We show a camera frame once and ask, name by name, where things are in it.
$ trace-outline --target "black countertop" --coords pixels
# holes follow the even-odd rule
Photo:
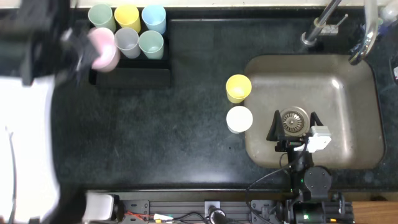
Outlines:
[[[55,90],[53,158],[61,184],[90,189],[244,189],[273,171],[232,134],[233,106],[225,83],[264,54],[349,54],[359,40],[363,9],[339,9],[349,18],[334,37],[308,49],[300,42],[322,9],[168,9],[173,82],[163,90],[99,90],[87,81]],[[371,170],[333,170],[333,189],[398,189],[398,86],[389,58],[398,29],[376,43],[367,59],[375,74],[386,153]],[[283,174],[263,190],[290,190]]]

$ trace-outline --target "chrome faucet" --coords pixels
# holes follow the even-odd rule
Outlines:
[[[301,36],[302,42],[307,46],[313,46],[317,42],[317,37],[321,34],[322,30],[326,26],[326,22],[331,14],[336,10],[341,0],[332,0],[329,5],[322,12],[321,16],[316,18],[311,25],[308,32],[304,32]],[[377,31],[379,27],[378,13],[377,13],[377,1],[376,0],[364,0],[365,18],[366,18],[366,30],[363,41],[354,47],[353,53],[349,58],[349,63],[357,65],[362,59],[364,59],[374,44],[377,37]]]

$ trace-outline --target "green cup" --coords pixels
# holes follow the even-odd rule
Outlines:
[[[88,19],[95,27],[105,27],[112,32],[116,31],[116,23],[114,21],[113,12],[109,5],[97,4],[88,11]]]

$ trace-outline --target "sink basin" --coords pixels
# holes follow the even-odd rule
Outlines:
[[[373,72],[356,66],[347,55],[263,55],[252,59],[244,74],[252,92],[244,105],[253,114],[246,131],[246,150],[259,166],[279,167],[281,152],[266,140],[275,110],[285,119],[285,132],[308,131],[306,114],[315,111],[331,132],[331,142],[313,153],[316,165],[330,169],[370,169],[384,155]],[[287,163],[286,156],[282,164]]]

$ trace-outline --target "cup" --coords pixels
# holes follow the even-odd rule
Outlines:
[[[92,69],[100,72],[112,71],[119,62],[120,53],[114,44],[114,36],[108,28],[92,29],[88,38],[99,53],[99,57],[93,62]]]
[[[141,53],[138,40],[138,33],[132,28],[119,29],[114,35],[114,43],[128,58],[136,58]]]
[[[115,32],[116,24],[114,22],[112,9],[106,4],[97,4],[88,11],[88,19],[95,27],[105,27]]]
[[[226,94],[230,102],[240,103],[251,92],[251,82],[244,75],[233,75],[226,82]]]
[[[132,28],[137,33],[141,31],[139,12],[135,5],[125,4],[119,6],[114,12],[114,17],[122,28]]]
[[[139,37],[139,48],[149,59],[162,59],[164,41],[160,33],[148,30]]]
[[[147,6],[142,10],[141,16],[149,30],[164,34],[166,31],[166,10],[163,6]]]
[[[235,106],[226,115],[226,123],[232,133],[239,134],[251,127],[253,124],[253,115],[246,107]]]

